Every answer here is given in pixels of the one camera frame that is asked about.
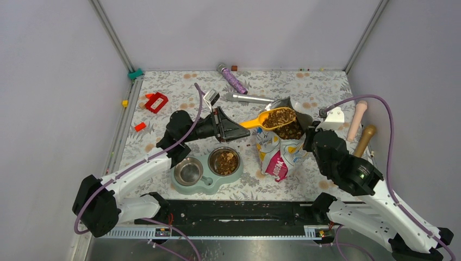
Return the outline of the yellow plastic scoop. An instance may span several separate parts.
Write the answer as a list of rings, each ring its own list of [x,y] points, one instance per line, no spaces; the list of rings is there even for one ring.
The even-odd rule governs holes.
[[[242,122],[240,125],[247,129],[260,127],[263,130],[271,131],[276,128],[288,125],[295,120],[296,113],[293,109],[288,107],[281,107],[264,111],[260,113],[256,119]]]

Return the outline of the pet food bag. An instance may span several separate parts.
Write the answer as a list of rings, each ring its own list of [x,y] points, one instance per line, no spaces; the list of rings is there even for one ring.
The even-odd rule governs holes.
[[[297,119],[274,130],[256,128],[256,148],[261,162],[261,172],[281,182],[301,168],[308,152],[303,149],[306,140],[303,124],[311,124],[311,116],[299,112],[289,97],[274,101],[265,111],[287,107],[296,112]]]

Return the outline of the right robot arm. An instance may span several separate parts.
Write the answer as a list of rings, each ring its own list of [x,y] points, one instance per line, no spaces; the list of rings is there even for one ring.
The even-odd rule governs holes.
[[[323,176],[381,217],[375,219],[323,192],[312,204],[314,221],[351,228],[383,246],[395,260],[443,259],[438,250],[449,246],[453,233],[431,225],[392,195],[381,172],[369,161],[351,155],[335,131],[310,130],[303,148],[314,155]]]

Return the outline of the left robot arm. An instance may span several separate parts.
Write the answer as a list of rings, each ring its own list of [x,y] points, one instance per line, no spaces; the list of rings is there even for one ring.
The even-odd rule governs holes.
[[[191,152],[187,142],[209,137],[230,142],[249,135],[250,130],[231,120],[221,107],[213,109],[205,118],[197,116],[195,119],[185,110],[175,111],[151,154],[102,178],[89,175],[82,180],[72,207],[76,215],[74,231],[101,237],[128,221],[150,218],[155,223],[163,223],[169,210],[153,195],[132,198],[126,195],[184,160]]]

